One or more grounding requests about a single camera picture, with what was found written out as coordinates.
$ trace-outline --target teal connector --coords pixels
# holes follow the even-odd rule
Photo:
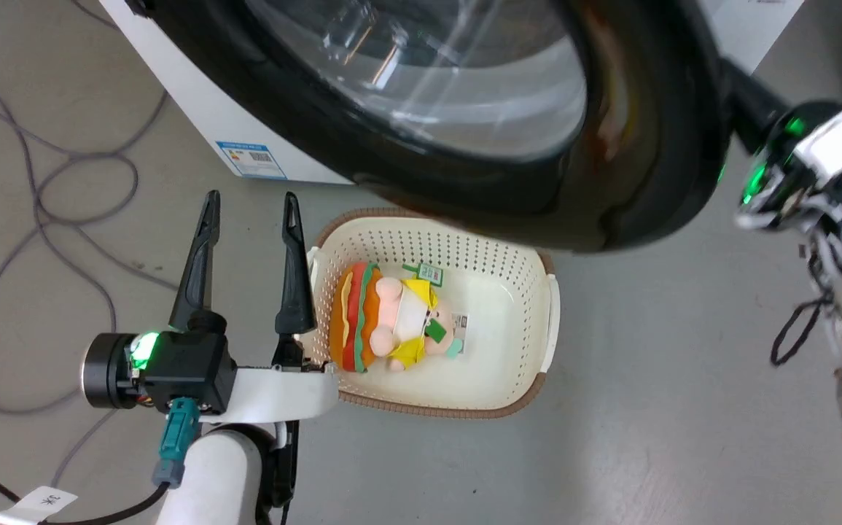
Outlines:
[[[184,477],[184,458],[187,448],[200,434],[200,409],[190,397],[179,397],[171,402],[168,423],[158,446],[158,463],[152,474],[155,485],[168,483],[172,489],[181,486]]]

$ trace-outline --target brown basket rim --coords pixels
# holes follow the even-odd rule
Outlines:
[[[324,242],[330,238],[333,232],[340,228],[343,224],[355,219],[363,219],[367,217],[402,217],[408,219],[429,219],[424,215],[415,213],[407,209],[398,209],[397,207],[367,207],[366,209],[354,209],[348,211],[338,218],[331,220],[327,226],[317,236],[315,245],[318,249],[324,248]],[[537,250],[537,255],[540,256],[541,263],[544,265],[544,272],[548,275],[554,274],[553,260],[550,258],[550,253]],[[510,416],[514,412],[525,408],[540,392],[546,373],[538,372],[534,377],[534,382],[528,387],[528,391],[517,399],[517,401],[510,403],[510,405],[503,406],[503,408],[493,408],[488,410],[467,410],[458,408],[434,408],[434,406],[420,406],[407,405],[403,402],[390,402],[375,399],[372,397],[354,394],[350,392],[340,391],[340,399],[345,402],[353,403],[354,405],[368,406],[368,408],[377,408],[386,410],[388,412],[400,412],[403,414],[414,414],[417,416],[429,416],[429,418],[450,418],[450,419],[497,419]]]

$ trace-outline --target gray cable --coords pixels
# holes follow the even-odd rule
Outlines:
[[[102,17],[98,16],[97,14],[93,13],[87,7],[83,7],[79,0],[71,0],[71,3],[74,4],[77,9],[80,9],[88,16],[92,17],[93,19],[100,21],[103,23],[104,26],[108,26],[113,29],[118,29],[113,23],[110,21],[103,19]],[[28,182],[28,189],[30,190],[31,199],[33,199],[33,218],[34,218],[34,229],[30,230],[30,232],[26,233],[26,236],[23,236],[20,242],[14,246],[10,253],[5,257],[3,262],[0,265],[0,280],[3,276],[3,273],[7,271],[7,269],[11,266],[11,264],[15,261],[18,254],[22,252],[22,249],[25,249],[25,246],[28,246],[28,243],[32,242],[35,238],[41,238],[41,240],[45,243],[45,246],[61,261],[68,269],[76,273],[80,276],[81,279],[84,279],[85,282],[90,284],[94,289],[103,296],[104,302],[106,303],[107,309],[109,310],[110,314],[110,331],[115,332],[117,331],[117,310],[115,310],[115,305],[113,303],[112,297],[109,295],[107,290],[98,282],[97,279],[93,278],[89,273],[85,272],[84,269],[81,269],[79,265],[73,262],[70,258],[68,258],[54,243],[51,242],[50,237],[47,235],[47,230],[50,229],[52,226],[64,226],[67,228],[71,228],[77,233],[78,236],[81,236],[88,244],[100,253],[105,259],[110,260],[111,263],[114,263],[117,267],[125,270],[131,275],[137,276],[139,279],[144,279],[149,282],[155,283],[160,285],[164,288],[177,290],[177,286],[174,284],[167,282],[163,279],[155,278],[155,276],[150,275],[150,273],[140,271],[136,268],[132,268],[126,263],[122,262],[122,260],[114,257],[112,254],[108,253],[106,249],[102,246],[98,245],[96,241],[93,240],[87,233],[83,230],[84,226],[101,222],[101,220],[110,219],[113,216],[120,213],[132,200],[135,196],[135,193],[139,186],[139,170],[136,168],[135,164],[132,163],[132,160],[128,159],[124,156],[126,150],[130,149],[141,137],[144,136],[145,133],[152,127],[155,121],[160,116],[161,110],[165,106],[166,101],[168,100],[168,94],[164,93],[161,95],[161,99],[158,101],[157,106],[152,111],[151,115],[145,120],[145,123],[134,133],[132,136],[126,140],[122,145],[117,147],[116,149],[111,149],[108,152],[75,152],[72,149],[65,149],[65,147],[58,146],[48,140],[43,139],[43,137],[38,136],[38,134],[31,132],[30,130],[26,129],[20,123],[15,120],[12,111],[10,110],[7,103],[3,97],[0,96],[0,120],[3,120],[13,131],[15,132],[15,136],[20,142],[20,147],[22,149],[22,155],[25,163],[25,171],[26,171],[26,178]],[[51,170],[41,182],[35,182],[35,172],[33,162],[31,162],[31,153],[28,150],[28,139],[34,140],[35,142],[41,144],[48,149],[54,150],[54,152],[58,152],[64,154],[68,157],[64,163],[60,166]],[[103,212],[97,213],[90,217],[85,218],[67,218],[62,217],[54,212],[51,212],[45,205],[42,200],[42,195],[44,190],[47,189],[48,186],[55,179],[57,179],[62,174],[66,173],[69,168],[75,166],[78,163],[87,162],[87,160],[116,160],[117,162],[121,162],[126,164],[128,169],[130,169],[131,176],[132,176],[132,185],[130,187],[130,192],[123,197],[123,199],[117,203],[117,205],[111,206],[110,209],[107,209]],[[43,405],[38,406],[31,406],[30,408],[7,408],[6,406],[0,405],[0,414],[5,416],[31,416],[35,414],[40,414],[41,412],[45,412],[52,408],[57,408],[57,406],[64,405],[68,401],[71,401],[76,397],[78,394],[77,389],[73,389],[73,391],[67,392],[58,396],[57,399],[54,399],[50,402],[45,402]],[[77,441],[77,444],[71,448],[70,452],[64,456],[61,460],[61,464],[58,465],[58,469],[55,472],[54,478],[52,478],[52,485],[57,486],[58,482],[61,481],[61,476],[64,474],[64,471],[67,469],[68,464],[71,462],[71,459],[74,458],[74,455],[83,448],[84,444],[87,442],[91,436],[94,435],[101,426],[104,425],[112,416],[114,412],[108,412],[103,418],[100,418],[90,429],[84,433],[84,435]]]

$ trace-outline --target white tag on cable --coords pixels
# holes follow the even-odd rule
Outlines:
[[[77,496],[71,492],[39,486],[20,499],[12,508],[0,512],[1,525],[35,525],[57,514],[70,505]]]

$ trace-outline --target barcode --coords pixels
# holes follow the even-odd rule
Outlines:
[[[249,152],[249,154],[252,156],[252,160],[258,160],[261,163],[271,162],[271,155],[268,153]]]

